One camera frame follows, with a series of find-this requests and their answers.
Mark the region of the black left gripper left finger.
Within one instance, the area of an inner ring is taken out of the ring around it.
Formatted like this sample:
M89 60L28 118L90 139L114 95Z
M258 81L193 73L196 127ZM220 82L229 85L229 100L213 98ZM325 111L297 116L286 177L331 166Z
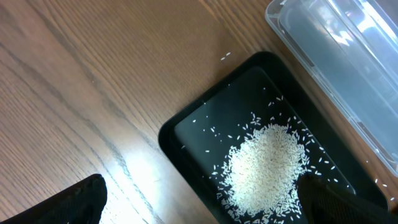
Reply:
M1 224L99 224L106 202L105 179L93 174Z

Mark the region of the pile of rice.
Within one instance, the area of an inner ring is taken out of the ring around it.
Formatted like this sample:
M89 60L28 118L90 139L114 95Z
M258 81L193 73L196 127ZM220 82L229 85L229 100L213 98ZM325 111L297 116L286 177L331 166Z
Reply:
M221 90L174 127L181 153L233 223L304 221L297 181L345 182L284 97L270 88Z

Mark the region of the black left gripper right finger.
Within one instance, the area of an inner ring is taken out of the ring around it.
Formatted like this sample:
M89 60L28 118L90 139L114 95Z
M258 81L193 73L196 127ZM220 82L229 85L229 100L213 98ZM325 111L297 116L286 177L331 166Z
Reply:
M387 210L312 174L298 179L297 193L309 224L397 223Z

